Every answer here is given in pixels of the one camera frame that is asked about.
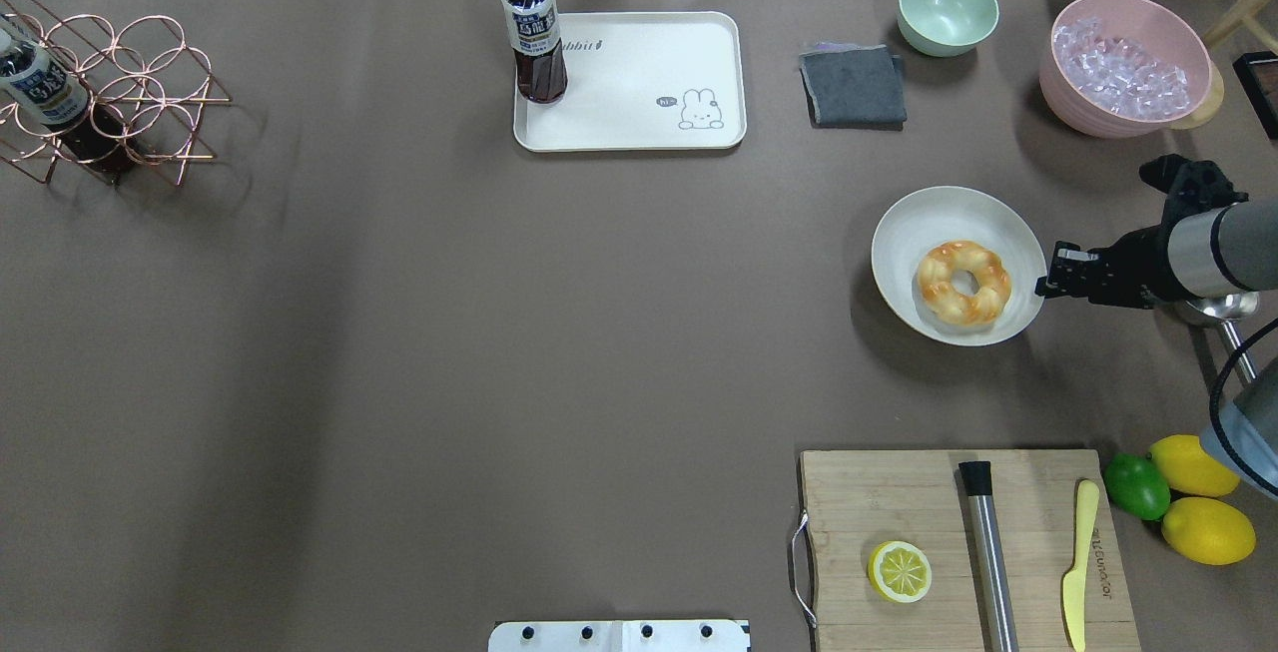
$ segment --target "cutting board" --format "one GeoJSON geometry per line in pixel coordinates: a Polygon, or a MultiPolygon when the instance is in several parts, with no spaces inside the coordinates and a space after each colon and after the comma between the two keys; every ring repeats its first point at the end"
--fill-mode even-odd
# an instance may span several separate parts
{"type": "MultiPolygon", "coordinates": [[[[1061,578],[1074,564],[1077,479],[1102,485],[1094,450],[838,450],[805,451],[800,459],[817,652],[992,648],[957,478],[958,463],[967,460],[990,462],[1020,648],[1071,649],[1061,578]],[[900,605],[870,587],[869,556],[888,539],[927,554],[934,577],[923,600],[900,605]]],[[[1086,643],[1088,652],[1140,649],[1103,495],[1088,565],[1086,643]]]]}

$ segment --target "white bowl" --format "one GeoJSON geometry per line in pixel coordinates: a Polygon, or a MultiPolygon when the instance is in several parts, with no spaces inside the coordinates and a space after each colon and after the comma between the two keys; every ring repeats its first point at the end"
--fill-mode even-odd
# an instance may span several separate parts
{"type": "Polygon", "coordinates": [[[883,213],[870,243],[870,268],[883,299],[906,325],[933,340],[969,348],[1002,343],[1029,327],[1043,306],[1034,285],[1047,275],[1034,231],[1012,207],[953,184],[909,193],[883,213]],[[948,325],[923,303],[915,283],[919,262],[950,239],[973,239],[1003,260],[1012,297],[990,325],[948,325]]]}

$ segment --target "yellow knife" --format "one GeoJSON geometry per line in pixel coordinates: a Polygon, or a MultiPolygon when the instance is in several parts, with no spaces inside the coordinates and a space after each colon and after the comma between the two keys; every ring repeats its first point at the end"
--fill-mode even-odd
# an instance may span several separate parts
{"type": "Polygon", "coordinates": [[[1091,529],[1097,525],[1097,506],[1100,488],[1090,479],[1079,481],[1074,506],[1074,566],[1061,579],[1061,607],[1065,609],[1065,629],[1070,644],[1082,652],[1088,647],[1082,629],[1084,594],[1088,588],[1088,560],[1091,550],[1091,529]]]}

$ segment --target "bagel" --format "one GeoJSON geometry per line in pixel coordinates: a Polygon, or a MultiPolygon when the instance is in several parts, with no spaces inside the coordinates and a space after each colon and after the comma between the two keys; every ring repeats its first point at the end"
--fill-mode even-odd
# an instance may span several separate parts
{"type": "Polygon", "coordinates": [[[1012,297],[1012,279],[1003,261],[971,239],[951,239],[932,248],[918,272],[923,302],[950,325],[985,325],[998,320],[1012,297]],[[964,270],[976,279],[976,294],[964,295],[953,286],[955,271],[964,270]]]}

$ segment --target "cutting board handle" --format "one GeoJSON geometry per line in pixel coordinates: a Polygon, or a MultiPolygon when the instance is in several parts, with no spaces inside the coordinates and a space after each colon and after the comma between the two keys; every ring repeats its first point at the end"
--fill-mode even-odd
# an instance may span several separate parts
{"type": "MultiPolygon", "coordinates": [[[[799,601],[799,606],[803,607],[803,614],[808,616],[808,626],[810,626],[812,629],[817,629],[817,614],[812,611],[812,607],[808,606],[808,602],[804,601],[803,593],[799,592],[799,564],[795,561],[796,560],[795,551],[799,546],[799,536],[803,536],[804,539],[806,539],[808,534],[804,534],[804,532],[806,531],[808,531],[808,510],[803,510],[803,514],[799,515],[799,525],[795,527],[795,533],[790,536],[790,587],[795,592],[795,600],[799,601]]],[[[808,548],[808,559],[809,560],[812,559],[812,547],[808,548]]]]}

